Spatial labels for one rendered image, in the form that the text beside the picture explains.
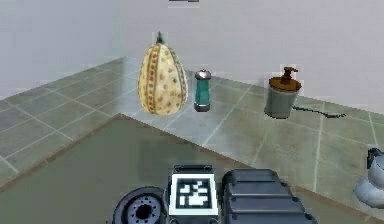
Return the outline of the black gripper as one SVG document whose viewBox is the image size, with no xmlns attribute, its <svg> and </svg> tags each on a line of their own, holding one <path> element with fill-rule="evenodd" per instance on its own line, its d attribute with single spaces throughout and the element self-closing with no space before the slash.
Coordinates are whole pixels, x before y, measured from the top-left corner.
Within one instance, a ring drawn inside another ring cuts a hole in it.
<svg viewBox="0 0 384 224">
<path fill-rule="evenodd" d="M 165 224 L 164 190 L 159 187 L 139 187 L 124 195 L 106 224 Z"/>
</svg>

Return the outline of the yellow spotted gourd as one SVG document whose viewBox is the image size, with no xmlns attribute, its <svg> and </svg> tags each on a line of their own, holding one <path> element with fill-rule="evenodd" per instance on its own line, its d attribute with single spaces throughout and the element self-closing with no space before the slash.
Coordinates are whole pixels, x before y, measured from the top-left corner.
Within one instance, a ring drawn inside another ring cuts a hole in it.
<svg viewBox="0 0 384 224">
<path fill-rule="evenodd" d="M 187 102 L 186 72 L 161 32 L 142 60 L 137 92 L 143 109 L 154 115 L 173 115 Z"/>
</svg>

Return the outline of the teal shaker with metal caps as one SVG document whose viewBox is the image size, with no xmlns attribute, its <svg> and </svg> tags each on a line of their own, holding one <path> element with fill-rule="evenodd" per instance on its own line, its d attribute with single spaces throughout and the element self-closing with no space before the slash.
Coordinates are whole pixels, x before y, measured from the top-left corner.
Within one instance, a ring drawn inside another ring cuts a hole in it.
<svg viewBox="0 0 384 224">
<path fill-rule="evenodd" d="M 211 73 L 205 69 L 195 74 L 196 92 L 194 109 L 197 112 L 208 112 L 210 110 L 210 85 Z"/>
</svg>

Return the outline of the grey soap dispenser brown pump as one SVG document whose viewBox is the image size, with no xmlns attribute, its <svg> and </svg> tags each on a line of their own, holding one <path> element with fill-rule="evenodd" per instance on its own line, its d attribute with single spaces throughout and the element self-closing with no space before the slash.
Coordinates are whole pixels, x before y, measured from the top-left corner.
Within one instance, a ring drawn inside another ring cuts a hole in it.
<svg viewBox="0 0 384 224">
<path fill-rule="evenodd" d="M 292 77 L 297 69 L 291 66 L 284 68 L 279 77 L 272 77 L 268 81 L 267 100 L 264 112 L 275 119 L 287 119 L 292 111 L 302 84 Z"/>
</svg>

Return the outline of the grey metal kettle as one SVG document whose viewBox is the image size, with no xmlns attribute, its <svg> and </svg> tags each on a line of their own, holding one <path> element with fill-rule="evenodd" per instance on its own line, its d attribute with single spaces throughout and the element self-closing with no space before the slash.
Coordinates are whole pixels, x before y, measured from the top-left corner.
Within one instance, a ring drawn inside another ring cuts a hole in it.
<svg viewBox="0 0 384 224">
<path fill-rule="evenodd" d="M 384 209 L 384 152 L 371 148 L 367 152 L 367 176 L 353 190 L 357 199 L 371 208 Z"/>
</svg>

